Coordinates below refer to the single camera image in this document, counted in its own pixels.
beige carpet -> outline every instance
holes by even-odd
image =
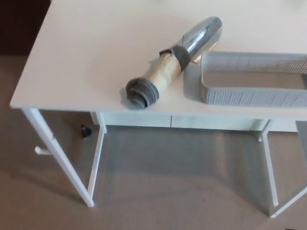
[[[108,127],[87,208],[18,110],[9,108],[24,57],[0,57],[1,230],[305,230],[307,196],[276,219],[261,146],[253,133]],[[44,112],[85,183],[94,132],[87,113]],[[269,135],[281,203],[307,185],[296,134]]]

dark wall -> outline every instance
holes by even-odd
[[[0,55],[28,55],[49,0],[0,0]]]

tape-wrapped handle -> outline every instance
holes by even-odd
[[[154,104],[159,94],[187,67],[190,56],[182,46],[161,51],[157,65],[151,66],[141,78],[135,78],[126,86],[127,98],[139,109]]]

white metal leg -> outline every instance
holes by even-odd
[[[272,160],[271,160],[271,153],[270,153],[269,142],[268,142],[268,132],[270,130],[271,125],[272,125],[272,120],[268,120],[263,130],[260,133],[259,141],[262,141],[263,143],[263,149],[264,149],[265,159],[266,159],[268,173],[269,173],[269,182],[270,182],[270,191],[271,191],[272,201],[273,201],[274,206],[277,206],[278,196],[277,196],[277,189],[276,189],[273,165],[272,165]]]
[[[52,155],[52,153],[49,150],[41,149],[39,146],[36,146],[34,151],[38,155]]]
[[[99,124],[99,121],[98,121],[98,117],[97,117],[97,113],[96,113],[96,112],[91,112],[91,118],[92,118],[92,121],[93,121],[93,124],[94,124],[94,125],[98,125],[98,124]]]
[[[306,160],[306,138],[307,138],[307,122],[306,121],[296,121],[296,129],[298,131],[298,135],[301,140],[301,144],[303,147],[303,152]],[[288,207],[290,207],[292,204],[294,204],[295,201],[297,201],[299,198],[301,198],[303,195],[307,193],[307,187],[305,187],[301,192],[299,192],[297,195],[295,195],[290,201],[285,203],[282,207],[280,207],[274,214],[271,215],[271,218],[274,218],[281,214],[283,211],[285,211]]]
[[[32,124],[33,128],[38,133],[38,135],[41,137],[43,142],[46,144],[49,151],[53,154],[53,156],[55,157],[55,159],[57,160],[63,171],[66,173],[73,186],[79,192],[82,199],[86,202],[87,206],[93,207],[94,201],[91,195],[84,187],[77,172],[74,170],[73,166],[71,165],[67,156],[65,155],[63,149],[61,148],[58,141],[53,136],[48,124],[44,120],[39,110],[30,108],[30,109],[23,109],[23,112],[25,116],[28,118],[29,122]]]
[[[270,128],[272,127],[272,125],[273,125],[273,121],[272,120],[268,120],[265,123],[262,131],[260,132],[258,141],[261,141],[262,136],[267,136],[268,135],[268,132],[269,132]]]
[[[98,134],[98,139],[97,139],[97,145],[95,149],[90,182],[88,185],[88,192],[91,195],[91,197],[93,197],[93,194],[94,194],[94,188],[95,188],[95,182],[96,182],[96,177],[97,177],[97,172],[98,172],[102,143],[104,140],[104,135],[106,133],[106,124],[104,122],[103,114],[101,112],[97,112],[95,115],[97,117],[97,121],[99,122],[100,128],[99,128],[99,134]]]
[[[307,193],[307,187],[305,187],[301,192],[299,192],[290,201],[288,201],[285,205],[283,205],[280,209],[278,209],[273,215],[271,215],[271,218],[277,217],[279,214],[285,211],[288,207],[290,207],[295,201],[297,201],[299,198],[301,198],[306,193]]]

gray mesh basket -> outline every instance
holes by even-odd
[[[201,98],[208,104],[307,107],[307,55],[205,52]]]

